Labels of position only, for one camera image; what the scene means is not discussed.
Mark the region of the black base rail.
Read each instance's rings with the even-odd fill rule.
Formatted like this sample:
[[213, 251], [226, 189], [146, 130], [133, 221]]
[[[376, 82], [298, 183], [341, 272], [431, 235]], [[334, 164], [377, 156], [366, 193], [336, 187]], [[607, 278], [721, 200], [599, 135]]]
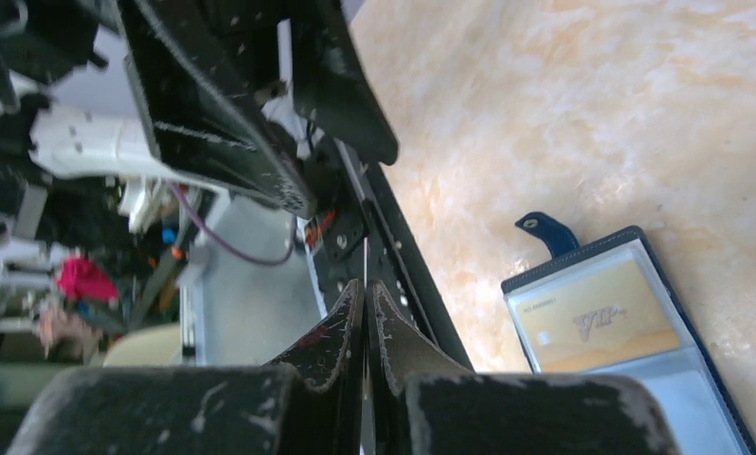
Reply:
[[317, 289], [333, 305], [352, 279], [380, 280], [401, 315], [466, 369], [473, 364], [415, 237], [378, 165], [323, 135], [304, 170], [322, 189], [320, 210], [301, 234]]

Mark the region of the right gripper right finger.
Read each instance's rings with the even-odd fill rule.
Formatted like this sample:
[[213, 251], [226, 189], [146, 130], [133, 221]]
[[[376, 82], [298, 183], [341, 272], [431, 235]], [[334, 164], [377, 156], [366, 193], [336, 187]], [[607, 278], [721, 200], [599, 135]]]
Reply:
[[366, 289], [380, 454], [676, 454], [657, 400], [614, 374], [473, 373]]

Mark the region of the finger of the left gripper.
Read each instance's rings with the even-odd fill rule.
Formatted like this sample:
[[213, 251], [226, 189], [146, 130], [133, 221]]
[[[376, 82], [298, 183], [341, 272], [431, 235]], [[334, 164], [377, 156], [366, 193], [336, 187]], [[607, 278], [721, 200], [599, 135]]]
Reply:
[[339, 1], [289, 1], [296, 112], [351, 146], [363, 162], [392, 165], [399, 142], [371, 90]]
[[128, 77], [151, 150], [169, 169], [308, 219], [297, 145], [195, 1], [119, 1]]

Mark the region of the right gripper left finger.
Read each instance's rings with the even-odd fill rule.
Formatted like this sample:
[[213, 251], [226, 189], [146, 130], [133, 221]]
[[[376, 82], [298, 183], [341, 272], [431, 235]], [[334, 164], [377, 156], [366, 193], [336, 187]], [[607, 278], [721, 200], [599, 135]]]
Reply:
[[364, 285], [259, 367], [83, 367], [58, 374], [12, 454], [355, 454]]

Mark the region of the navy blue card holder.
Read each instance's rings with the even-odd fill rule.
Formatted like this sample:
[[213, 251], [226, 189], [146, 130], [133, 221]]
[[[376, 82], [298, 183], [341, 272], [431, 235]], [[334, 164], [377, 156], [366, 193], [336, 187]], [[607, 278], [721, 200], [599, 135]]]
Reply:
[[550, 259], [501, 284], [535, 373], [616, 373], [665, 412], [684, 454], [755, 454], [756, 442], [644, 231], [581, 245], [535, 211], [516, 222]]

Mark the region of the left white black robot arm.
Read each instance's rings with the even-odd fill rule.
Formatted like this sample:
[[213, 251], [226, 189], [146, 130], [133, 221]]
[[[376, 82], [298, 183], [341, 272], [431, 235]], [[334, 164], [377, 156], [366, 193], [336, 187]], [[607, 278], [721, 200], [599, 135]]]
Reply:
[[[50, 95], [73, 70], [106, 67], [101, 29], [126, 45], [135, 118]], [[282, 97], [309, 132], [353, 146], [364, 162], [396, 161], [397, 138], [338, 1], [0, 1], [0, 168], [28, 181], [125, 178], [133, 227], [161, 181], [314, 215], [323, 190], [298, 141], [264, 111]]]

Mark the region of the red white object on floor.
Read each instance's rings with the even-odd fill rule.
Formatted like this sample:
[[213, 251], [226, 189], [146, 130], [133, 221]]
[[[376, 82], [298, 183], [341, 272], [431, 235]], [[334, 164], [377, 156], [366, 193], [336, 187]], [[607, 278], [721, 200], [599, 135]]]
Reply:
[[72, 256], [62, 261], [55, 283], [68, 300], [117, 300], [115, 284], [89, 258]]

